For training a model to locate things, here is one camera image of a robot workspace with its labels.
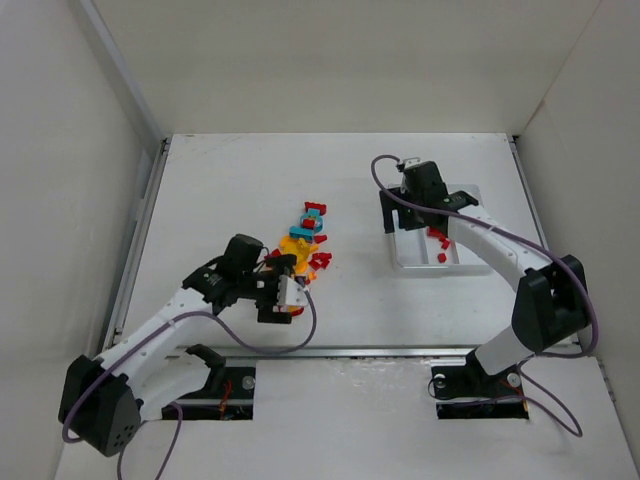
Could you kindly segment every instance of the beige wall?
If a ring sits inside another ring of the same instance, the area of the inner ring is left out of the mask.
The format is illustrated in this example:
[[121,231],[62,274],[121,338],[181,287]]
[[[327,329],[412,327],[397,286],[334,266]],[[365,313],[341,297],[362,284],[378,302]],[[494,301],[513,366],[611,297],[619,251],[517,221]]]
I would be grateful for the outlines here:
[[598,0],[96,0],[165,133],[520,133]]
[[0,0],[3,480],[54,473],[64,372],[104,315],[142,153],[73,18]]
[[545,233],[586,268],[604,360],[640,461],[640,1],[603,0],[519,151]]

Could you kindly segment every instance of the bolt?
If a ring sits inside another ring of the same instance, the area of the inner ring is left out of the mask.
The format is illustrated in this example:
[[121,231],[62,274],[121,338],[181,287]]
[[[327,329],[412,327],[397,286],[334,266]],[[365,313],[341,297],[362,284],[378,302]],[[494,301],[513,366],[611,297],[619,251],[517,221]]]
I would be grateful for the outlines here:
[[509,375],[507,375],[507,382],[509,382],[509,385],[515,388],[518,388],[520,385],[522,385],[520,375],[518,375],[517,373],[510,373]]
[[253,390],[255,386],[256,386],[256,379],[253,378],[251,375],[247,375],[246,377],[242,378],[242,388],[244,388],[245,390]]
[[438,373],[435,377],[433,377],[433,384],[436,388],[444,388],[447,386],[446,380],[447,377],[445,377],[442,373]]

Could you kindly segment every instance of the wall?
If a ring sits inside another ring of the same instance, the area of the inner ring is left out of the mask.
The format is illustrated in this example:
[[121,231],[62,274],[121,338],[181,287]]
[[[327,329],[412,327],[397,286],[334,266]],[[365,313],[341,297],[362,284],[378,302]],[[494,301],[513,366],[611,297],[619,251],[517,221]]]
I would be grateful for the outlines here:
[[96,0],[165,133],[520,133],[599,0]]
[[586,267],[598,355],[640,462],[640,1],[603,0],[519,151],[551,246]]
[[64,0],[0,0],[0,478],[50,478],[141,144]]

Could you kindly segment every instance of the table surface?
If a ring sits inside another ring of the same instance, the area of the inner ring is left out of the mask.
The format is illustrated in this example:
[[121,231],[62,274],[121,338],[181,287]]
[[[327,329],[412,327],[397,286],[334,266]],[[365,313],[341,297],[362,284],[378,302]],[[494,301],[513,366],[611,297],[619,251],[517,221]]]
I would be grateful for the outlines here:
[[[270,360],[258,362],[253,421],[185,422],[162,478],[638,479],[595,359],[536,359],[525,370],[566,402],[583,438],[535,406],[529,421],[437,420],[425,360]],[[566,419],[526,381],[524,389]],[[127,448],[124,478],[154,478],[174,428],[145,425]],[[65,445],[56,479],[112,480],[115,459]]]
[[[436,161],[451,184],[475,184],[486,209],[510,230],[539,241],[504,134],[212,134],[173,137],[124,326],[138,328],[196,267],[221,254],[236,233],[276,247],[305,200],[326,203],[333,262],[311,293],[316,347],[479,345],[510,323],[515,294],[485,276],[401,278],[384,235],[369,165],[381,153]],[[400,179],[381,162],[384,182]],[[294,345],[309,329],[256,323],[251,302],[222,317],[246,341]],[[212,325],[190,343],[233,346]]]

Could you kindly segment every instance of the robotic arm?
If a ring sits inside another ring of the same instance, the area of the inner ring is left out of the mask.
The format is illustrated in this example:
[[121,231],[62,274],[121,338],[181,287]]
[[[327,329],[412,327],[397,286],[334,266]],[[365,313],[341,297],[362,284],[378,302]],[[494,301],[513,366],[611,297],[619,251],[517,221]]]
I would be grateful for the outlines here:
[[[113,370],[71,421],[71,430],[107,457],[122,451],[143,422],[162,418],[161,410],[170,402],[203,388],[217,390],[226,361],[210,348],[195,345],[178,360],[166,359],[211,322],[195,313],[218,315],[245,298],[255,301],[258,322],[289,324],[287,307],[307,305],[304,287],[292,278],[295,255],[267,258],[269,268],[256,271],[262,249],[258,240],[236,235],[224,255],[189,275],[173,298],[129,338],[94,359],[78,357],[67,370],[60,422],[96,379],[124,357],[127,361]],[[178,321],[182,315],[193,318]],[[134,352],[142,342],[144,347]]]
[[[449,193],[434,162],[408,159],[398,164],[398,171],[403,174],[402,184],[389,190],[402,200],[500,227],[471,195]],[[386,233],[394,231],[394,210],[402,229],[437,228],[482,258],[516,292],[510,326],[471,351],[464,366],[433,367],[433,378],[438,380],[434,383],[436,398],[497,396],[499,382],[516,371],[516,364],[589,325],[579,292],[567,274],[544,255],[466,220],[418,212],[383,191],[380,202]],[[570,255],[562,260],[586,286],[582,264]]]

